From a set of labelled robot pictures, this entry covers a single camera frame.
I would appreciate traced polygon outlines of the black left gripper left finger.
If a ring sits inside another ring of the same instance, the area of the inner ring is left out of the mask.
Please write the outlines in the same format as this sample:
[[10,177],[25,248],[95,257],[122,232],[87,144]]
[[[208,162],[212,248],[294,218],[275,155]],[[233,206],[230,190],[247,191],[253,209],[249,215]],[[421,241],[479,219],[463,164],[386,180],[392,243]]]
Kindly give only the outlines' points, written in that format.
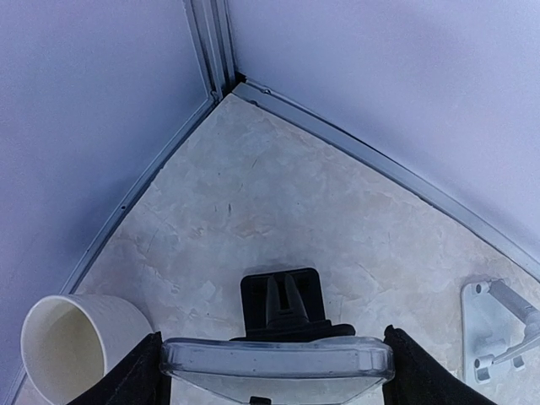
[[147,335],[76,404],[170,404],[171,378],[159,369],[161,332]]

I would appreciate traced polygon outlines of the black folding phone stand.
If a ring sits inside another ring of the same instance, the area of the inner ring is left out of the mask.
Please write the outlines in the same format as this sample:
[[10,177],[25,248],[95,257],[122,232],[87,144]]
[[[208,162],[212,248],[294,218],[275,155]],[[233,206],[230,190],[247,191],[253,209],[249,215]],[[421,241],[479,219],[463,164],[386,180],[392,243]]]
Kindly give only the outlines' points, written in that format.
[[245,276],[240,293],[241,341],[309,343],[356,333],[353,326],[326,318],[320,275],[312,267]]

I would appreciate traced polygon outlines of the white folding phone stand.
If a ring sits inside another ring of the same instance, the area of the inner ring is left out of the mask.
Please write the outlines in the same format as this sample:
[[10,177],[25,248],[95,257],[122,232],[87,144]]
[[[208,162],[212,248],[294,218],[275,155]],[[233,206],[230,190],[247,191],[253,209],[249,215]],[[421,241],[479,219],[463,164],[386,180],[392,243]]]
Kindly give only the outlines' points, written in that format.
[[525,369],[523,354],[539,347],[539,309],[504,279],[462,287],[463,379],[476,388]]

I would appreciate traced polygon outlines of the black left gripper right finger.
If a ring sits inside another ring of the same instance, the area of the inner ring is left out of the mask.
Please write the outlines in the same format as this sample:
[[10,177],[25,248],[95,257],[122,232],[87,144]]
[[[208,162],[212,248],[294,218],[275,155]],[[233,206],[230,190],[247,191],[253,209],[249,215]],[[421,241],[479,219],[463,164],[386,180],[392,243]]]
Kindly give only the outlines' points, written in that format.
[[382,386],[385,404],[477,405],[492,401],[458,380],[401,328],[390,325],[384,343],[391,347],[395,376]]

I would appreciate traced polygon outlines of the black phone silver case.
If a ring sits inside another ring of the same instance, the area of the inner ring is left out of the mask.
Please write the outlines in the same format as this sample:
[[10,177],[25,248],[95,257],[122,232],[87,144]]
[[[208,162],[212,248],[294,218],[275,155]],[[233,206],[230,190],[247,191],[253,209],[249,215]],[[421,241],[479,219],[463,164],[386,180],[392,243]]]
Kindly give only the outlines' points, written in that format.
[[391,381],[392,349],[372,337],[310,343],[171,338],[160,370],[240,404],[344,404]]

